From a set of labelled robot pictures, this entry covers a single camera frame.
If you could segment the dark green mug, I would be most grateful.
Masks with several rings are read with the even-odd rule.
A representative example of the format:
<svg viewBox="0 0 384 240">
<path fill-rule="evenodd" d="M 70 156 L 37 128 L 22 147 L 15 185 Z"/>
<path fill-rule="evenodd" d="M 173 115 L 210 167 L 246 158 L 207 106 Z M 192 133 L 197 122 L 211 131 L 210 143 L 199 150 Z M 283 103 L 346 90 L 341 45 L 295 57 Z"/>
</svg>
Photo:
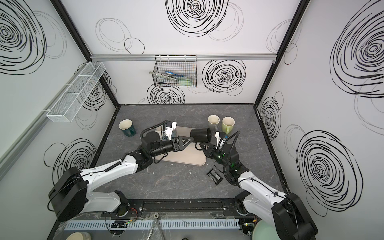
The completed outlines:
<svg viewBox="0 0 384 240">
<path fill-rule="evenodd" d="M 133 137 L 136 135 L 136 129 L 133 125 L 133 122 L 129 119 L 123 120 L 119 123 L 119 129 L 123 132 L 123 134 L 127 137 Z"/>
</svg>

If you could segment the light green mug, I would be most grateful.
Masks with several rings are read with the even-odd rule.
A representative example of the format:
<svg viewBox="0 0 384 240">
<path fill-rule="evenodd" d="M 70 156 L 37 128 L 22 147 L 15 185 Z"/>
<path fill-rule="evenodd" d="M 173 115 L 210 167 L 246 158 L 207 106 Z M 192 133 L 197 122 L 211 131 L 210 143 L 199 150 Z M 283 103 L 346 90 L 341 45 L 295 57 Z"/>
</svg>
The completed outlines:
<svg viewBox="0 0 384 240">
<path fill-rule="evenodd" d="M 222 120 L 222 131 L 228 135 L 233 130 L 235 123 L 232 117 L 224 117 Z"/>
</svg>

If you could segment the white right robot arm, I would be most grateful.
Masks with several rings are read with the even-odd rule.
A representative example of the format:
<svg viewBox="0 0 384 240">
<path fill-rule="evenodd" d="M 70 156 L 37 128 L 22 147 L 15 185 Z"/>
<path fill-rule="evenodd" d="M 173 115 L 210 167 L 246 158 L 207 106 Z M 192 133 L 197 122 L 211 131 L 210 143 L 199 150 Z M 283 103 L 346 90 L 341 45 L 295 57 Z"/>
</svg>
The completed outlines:
<svg viewBox="0 0 384 240">
<path fill-rule="evenodd" d="M 236 132 L 231 141 L 200 143 L 200 150 L 208 159 L 222 165 L 223 176 L 232 186 L 243 189 L 237 199 L 241 214 L 254 214 L 275 228 L 281 240 L 311 240 L 319 232 L 300 197 L 286 194 L 269 186 L 254 175 L 241 162 L 235 143 L 240 135 Z"/>
</svg>

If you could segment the grey mug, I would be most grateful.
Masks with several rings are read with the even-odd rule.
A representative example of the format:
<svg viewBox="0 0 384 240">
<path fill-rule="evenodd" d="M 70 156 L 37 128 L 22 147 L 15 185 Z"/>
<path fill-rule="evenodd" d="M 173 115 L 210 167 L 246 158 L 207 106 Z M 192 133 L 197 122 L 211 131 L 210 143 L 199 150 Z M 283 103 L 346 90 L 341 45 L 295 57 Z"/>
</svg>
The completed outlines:
<svg viewBox="0 0 384 240">
<path fill-rule="evenodd" d="M 213 131 L 213 132 L 218 131 L 220 121 L 221 121 L 221 119 L 217 115 L 210 115 L 208 117 L 208 124 L 209 124 L 209 128 L 211 129 L 211 131 Z"/>
</svg>

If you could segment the black mug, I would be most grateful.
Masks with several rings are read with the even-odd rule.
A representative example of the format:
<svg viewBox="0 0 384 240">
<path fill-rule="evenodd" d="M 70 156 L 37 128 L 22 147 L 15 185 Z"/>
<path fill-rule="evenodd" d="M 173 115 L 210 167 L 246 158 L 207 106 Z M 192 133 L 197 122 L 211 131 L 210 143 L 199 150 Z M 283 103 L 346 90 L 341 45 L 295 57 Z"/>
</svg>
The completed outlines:
<svg viewBox="0 0 384 240">
<path fill-rule="evenodd" d="M 198 143 L 209 143 L 212 140 L 212 131 L 210 128 L 203 129 L 192 129 L 190 132 L 190 137 L 194 139 L 195 149 L 201 151 L 202 149 L 198 149 Z"/>
</svg>

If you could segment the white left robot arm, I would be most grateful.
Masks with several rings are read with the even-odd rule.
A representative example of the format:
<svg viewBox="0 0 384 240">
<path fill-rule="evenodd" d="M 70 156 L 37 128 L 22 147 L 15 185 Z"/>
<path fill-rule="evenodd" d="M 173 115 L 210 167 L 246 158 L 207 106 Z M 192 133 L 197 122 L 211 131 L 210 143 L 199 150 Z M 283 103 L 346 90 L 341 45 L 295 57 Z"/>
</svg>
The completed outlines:
<svg viewBox="0 0 384 240">
<path fill-rule="evenodd" d="M 121 191 L 100 193 L 95 190 L 115 179 L 146 169 L 157 156 L 183 151 L 194 141 L 192 137 L 175 136 L 175 122 L 163 121 L 160 126 L 166 127 L 163 131 L 165 139 L 155 131 L 157 126 L 153 126 L 141 132 L 141 145 L 120 159 L 90 169 L 67 169 L 49 193 L 49 205 L 57 220 L 65 222 L 79 214 L 91 212 L 125 216 L 130 210 L 130 203 Z"/>
</svg>

